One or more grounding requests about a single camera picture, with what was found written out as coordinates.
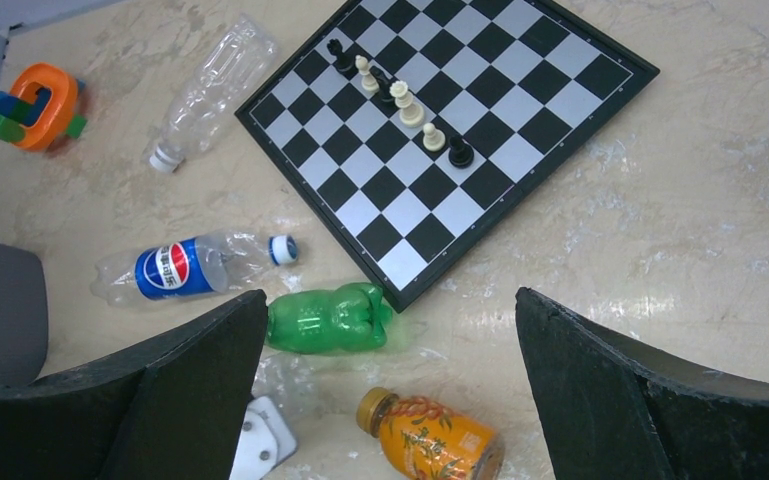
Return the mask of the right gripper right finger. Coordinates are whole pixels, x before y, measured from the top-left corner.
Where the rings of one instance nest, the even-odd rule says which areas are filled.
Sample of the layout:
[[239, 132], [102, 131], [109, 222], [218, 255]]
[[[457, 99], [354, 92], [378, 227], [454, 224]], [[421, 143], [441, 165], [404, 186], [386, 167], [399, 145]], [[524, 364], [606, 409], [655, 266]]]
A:
[[559, 479], [769, 479], [769, 383], [516, 295], [521, 353]]

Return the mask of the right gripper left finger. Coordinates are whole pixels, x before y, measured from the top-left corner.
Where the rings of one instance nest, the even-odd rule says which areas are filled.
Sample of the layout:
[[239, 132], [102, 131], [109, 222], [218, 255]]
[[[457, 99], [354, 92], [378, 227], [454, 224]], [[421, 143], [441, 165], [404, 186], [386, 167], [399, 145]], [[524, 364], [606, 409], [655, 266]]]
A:
[[0, 479], [225, 479], [267, 330], [245, 292], [162, 334], [0, 387]]

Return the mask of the large clear plastic bottle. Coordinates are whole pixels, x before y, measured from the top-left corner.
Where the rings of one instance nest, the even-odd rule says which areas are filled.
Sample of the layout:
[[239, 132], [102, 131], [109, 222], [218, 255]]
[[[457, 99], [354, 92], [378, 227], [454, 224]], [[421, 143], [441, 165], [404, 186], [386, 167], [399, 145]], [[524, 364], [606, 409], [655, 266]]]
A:
[[280, 352], [260, 360], [252, 395], [271, 398], [289, 423], [322, 410], [313, 369], [303, 356], [292, 353]]

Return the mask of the pepsi labelled clear bottle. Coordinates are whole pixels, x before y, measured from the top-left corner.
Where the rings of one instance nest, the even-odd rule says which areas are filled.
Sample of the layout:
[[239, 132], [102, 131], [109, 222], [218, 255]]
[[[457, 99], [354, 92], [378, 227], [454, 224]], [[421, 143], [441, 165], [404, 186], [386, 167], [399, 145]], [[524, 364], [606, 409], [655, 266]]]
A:
[[90, 291], [108, 305], [122, 308], [224, 294], [294, 263], [299, 253], [289, 234], [221, 229], [104, 257], [95, 265]]

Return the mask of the grey mesh waste bin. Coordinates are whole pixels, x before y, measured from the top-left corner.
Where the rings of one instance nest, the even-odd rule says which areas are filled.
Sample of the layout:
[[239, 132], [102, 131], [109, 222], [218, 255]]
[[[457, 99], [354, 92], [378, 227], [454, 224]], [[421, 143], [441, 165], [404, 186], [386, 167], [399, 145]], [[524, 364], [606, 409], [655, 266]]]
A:
[[45, 275], [38, 255], [0, 243], [0, 386], [27, 385], [48, 354]]

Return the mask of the green plastic bottle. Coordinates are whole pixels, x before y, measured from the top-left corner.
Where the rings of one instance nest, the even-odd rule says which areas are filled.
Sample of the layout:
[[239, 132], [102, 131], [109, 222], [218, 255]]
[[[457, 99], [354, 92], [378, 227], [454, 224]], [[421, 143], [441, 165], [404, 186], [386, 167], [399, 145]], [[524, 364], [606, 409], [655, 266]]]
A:
[[368, 282], [282, 295], [268, 306], [265, 343], [296, 354], [366, 352], [387, 343], [394, 310]]

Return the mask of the orange juice bottle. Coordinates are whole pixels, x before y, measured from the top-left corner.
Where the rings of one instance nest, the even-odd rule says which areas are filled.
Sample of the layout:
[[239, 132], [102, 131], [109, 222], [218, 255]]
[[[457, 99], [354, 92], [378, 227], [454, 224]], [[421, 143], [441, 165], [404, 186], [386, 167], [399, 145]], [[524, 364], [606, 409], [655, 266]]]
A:
[[374, 387], [356, 422], [409, 479], [496, 479], [505, 446], [494, 428], [426, 396]]

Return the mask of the black chess pawn near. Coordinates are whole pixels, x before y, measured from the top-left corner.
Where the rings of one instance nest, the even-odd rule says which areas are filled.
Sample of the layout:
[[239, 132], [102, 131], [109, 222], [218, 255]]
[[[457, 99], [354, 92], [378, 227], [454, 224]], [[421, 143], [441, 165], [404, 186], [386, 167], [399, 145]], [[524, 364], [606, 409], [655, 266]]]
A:
[[467, 168], [474, 160], [474, 149], [461, 135], [453, 135], [449, 138], [449, 162], [456, 168]]

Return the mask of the white chess pawn near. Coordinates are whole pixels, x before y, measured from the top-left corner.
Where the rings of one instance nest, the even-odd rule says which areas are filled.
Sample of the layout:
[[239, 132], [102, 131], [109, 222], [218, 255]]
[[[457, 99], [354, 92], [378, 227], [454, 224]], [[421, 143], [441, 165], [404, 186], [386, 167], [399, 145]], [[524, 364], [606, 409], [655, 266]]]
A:
[[433, 123], [425, 123], [422, 127], [423, 147], [429, 152], [438, 152], [442, 150], [446, 145], [446, 138], [444, 133], [439, 130]]

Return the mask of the white chess pawn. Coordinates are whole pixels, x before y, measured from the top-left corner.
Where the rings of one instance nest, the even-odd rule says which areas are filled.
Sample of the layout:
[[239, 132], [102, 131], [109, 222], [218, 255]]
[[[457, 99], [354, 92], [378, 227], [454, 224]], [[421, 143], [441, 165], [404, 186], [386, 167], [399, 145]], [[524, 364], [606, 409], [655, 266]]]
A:
[[446, 145], [446, 138], [444, 133], [439, 130], [433, 123], [425, 123], [422, 127], [423, 147], [429, 152], [438, 152], [442, 150]]
[[360, 74], [362, 88], [369, 93], [377, 93], [380, 87], [377, 80], [372, 75], [371, 64], [368, 58], [363, 55], [357, 55], [355, 57], [355, 67]]

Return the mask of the black and white chessboard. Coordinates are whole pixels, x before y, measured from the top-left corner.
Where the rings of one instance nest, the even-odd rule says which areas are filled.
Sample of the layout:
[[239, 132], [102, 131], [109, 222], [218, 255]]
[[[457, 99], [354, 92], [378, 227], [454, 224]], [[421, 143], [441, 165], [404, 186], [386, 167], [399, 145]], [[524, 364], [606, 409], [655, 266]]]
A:
[[[332, 38], [405, 81], [445, 147], [340, 74]], [[657, 75], [552, 1], [349, 1], [236, 116], [402, 311]], [[449, 162], [453, 135], [467, 168]]]

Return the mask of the white chess queen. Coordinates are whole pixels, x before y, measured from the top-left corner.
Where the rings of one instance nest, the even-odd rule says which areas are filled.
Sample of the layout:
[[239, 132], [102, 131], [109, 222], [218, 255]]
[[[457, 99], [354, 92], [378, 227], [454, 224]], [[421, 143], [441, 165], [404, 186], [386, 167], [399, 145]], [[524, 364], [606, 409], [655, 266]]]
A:
[[424, 107], [415, 100], [405, 81], [393, 82], [390, 85], [389, 93], [399, 109], [399, 119], [405, 126], [417, 128], [424, 124]]

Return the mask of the white chess pawn far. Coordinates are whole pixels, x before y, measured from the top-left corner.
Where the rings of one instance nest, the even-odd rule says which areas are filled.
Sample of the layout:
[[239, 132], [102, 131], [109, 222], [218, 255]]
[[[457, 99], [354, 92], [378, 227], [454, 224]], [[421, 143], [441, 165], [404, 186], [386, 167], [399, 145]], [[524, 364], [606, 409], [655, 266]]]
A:
[[369, 93], [377, 93], [380, 87], [377, 80], [372, 75], [371, 64], [368, 58], [363, 55], [357, 55], [355, 57], [355, 67], [360, 74], [362, 88]]

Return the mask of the black chess piece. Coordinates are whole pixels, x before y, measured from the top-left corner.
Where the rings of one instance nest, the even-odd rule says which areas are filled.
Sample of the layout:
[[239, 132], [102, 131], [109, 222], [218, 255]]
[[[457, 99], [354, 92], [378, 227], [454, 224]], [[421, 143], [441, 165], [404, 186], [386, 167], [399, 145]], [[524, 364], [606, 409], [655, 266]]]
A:
[[333, 66], [340, 74], [353, 76], [357, 73], [355, 56], [346, 52], [338, 39], [330, 39], [326, 44], [326, 49], [334, 57]]
[[395, 99], [390, 92], [394, 81], [378, 66], [372, 66], [370, 73], [378, 86], [377, 96], [380, 101], [385, 105], [394, 106]]

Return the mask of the black chess piece middle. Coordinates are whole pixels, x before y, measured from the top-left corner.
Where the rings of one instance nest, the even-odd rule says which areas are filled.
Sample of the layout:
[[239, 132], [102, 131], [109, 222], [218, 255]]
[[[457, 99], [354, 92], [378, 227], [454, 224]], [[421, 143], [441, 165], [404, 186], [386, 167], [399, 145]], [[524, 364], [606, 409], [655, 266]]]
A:
[[385, 105], [394, 106], [395, 99], [390, 92], [394, 81], [378, 66], [372, 66], [370, 73], [378, 86], [377, 96], [380, 101]]

